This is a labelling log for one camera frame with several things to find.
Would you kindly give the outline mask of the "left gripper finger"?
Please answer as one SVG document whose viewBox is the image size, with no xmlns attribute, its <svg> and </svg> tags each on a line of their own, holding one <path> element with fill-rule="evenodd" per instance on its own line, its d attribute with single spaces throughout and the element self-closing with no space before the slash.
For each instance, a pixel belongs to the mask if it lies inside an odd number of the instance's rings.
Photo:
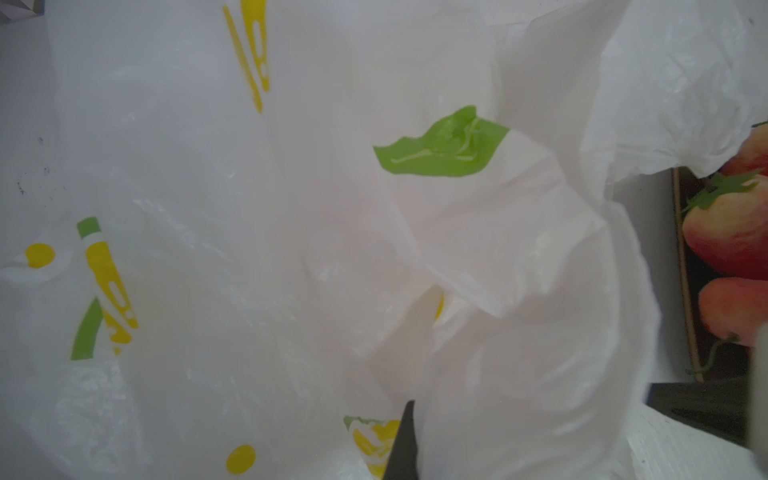
<svg viewBox="0 0 768 480">
<path fill-rule="evenodd" d="M 418 446 L 414 429 L 414 404 L 409 401 L 404 408 L 400 427 L 382 477 L 383 480 L 418 480 Z"/>
</svg>

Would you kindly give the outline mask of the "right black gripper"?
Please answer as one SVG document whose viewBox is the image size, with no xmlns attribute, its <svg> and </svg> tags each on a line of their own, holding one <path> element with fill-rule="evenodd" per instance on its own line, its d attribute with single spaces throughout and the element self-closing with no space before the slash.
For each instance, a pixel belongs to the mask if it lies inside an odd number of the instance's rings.
<svg viewBox="0 0 768 480">
<path fill-rule="evenodd" d="M 703 383 L 653 383 L 646 404 L 696 430 L 751 450 L 767 472 L 767 327 L 758 328 L 749 374 Z"/>
</svg>

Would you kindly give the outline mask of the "pink fake peach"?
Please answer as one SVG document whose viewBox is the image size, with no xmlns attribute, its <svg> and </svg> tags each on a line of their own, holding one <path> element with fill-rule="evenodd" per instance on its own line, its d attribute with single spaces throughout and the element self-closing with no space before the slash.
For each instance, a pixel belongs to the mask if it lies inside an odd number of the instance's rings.
<svg viewBox="0 0 768 480">
<path fill-rule="evenodd" d="M 699 293 L 700 320 L 716 337 L 706 362 L 690 375 L 705 374 L 714 366 L 724 345 L 753 348 L 757 333 L 767 325 L 767 281 L 736 277 L 718 278 Z"/>
</svg>

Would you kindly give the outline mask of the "fake strawberry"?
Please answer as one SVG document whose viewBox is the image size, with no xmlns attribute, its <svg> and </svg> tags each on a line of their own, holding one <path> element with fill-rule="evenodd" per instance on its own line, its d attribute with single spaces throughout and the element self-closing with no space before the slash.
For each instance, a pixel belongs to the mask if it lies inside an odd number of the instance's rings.
<svg viewBox="0 0 768 480">
<path fill-rule="evenodd" d="M 767 278 L 767 178 L 715 174 L 688 201 L 682 222 L 688 247 L 714 270 Z"/>
<path fill-rule="evenodd" d="M 768 169 L 768 126 L 766 122 L 755 126 L 738 152 L 720 169 L 726 176 L 757 172 L 766 176 Z"/>
</svg>

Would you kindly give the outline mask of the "white lemon print plastic bag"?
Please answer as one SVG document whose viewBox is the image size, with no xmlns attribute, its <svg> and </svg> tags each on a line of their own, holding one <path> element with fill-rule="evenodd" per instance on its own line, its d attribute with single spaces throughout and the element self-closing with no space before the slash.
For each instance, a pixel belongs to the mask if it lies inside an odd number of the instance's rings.
<svg viewBox="0 0 768 480">
<path fill-rule="evenodd" d="M 767 113 L 763 1 L 1 20 L 1 475 L 642 479 L 616 184 Z"/>
</svg>

